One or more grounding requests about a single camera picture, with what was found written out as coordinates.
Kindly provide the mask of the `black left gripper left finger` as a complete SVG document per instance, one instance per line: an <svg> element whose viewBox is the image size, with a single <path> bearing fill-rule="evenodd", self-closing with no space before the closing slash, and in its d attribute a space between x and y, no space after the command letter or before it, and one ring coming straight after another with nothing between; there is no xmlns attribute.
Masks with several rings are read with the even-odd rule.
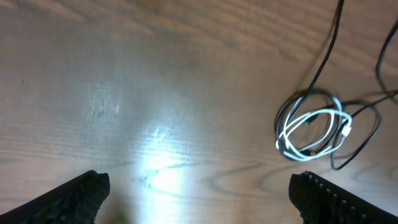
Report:
<svg viewBox="0 0 398 224"><path fill-rule="evenodd" d="M1 215L4 224L94 224L110 193L107 173L89 170Z"/></svg>

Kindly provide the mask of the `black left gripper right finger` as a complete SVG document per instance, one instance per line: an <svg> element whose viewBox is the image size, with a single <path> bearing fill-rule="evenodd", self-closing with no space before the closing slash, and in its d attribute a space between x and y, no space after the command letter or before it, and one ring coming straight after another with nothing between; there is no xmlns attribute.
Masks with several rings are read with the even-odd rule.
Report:
<svg viewBox="0 0 398 224"><path fill-rule="evenodd" d="M313 172L292 174L289 199L309 224L397 224L397 217Z"/></svg>

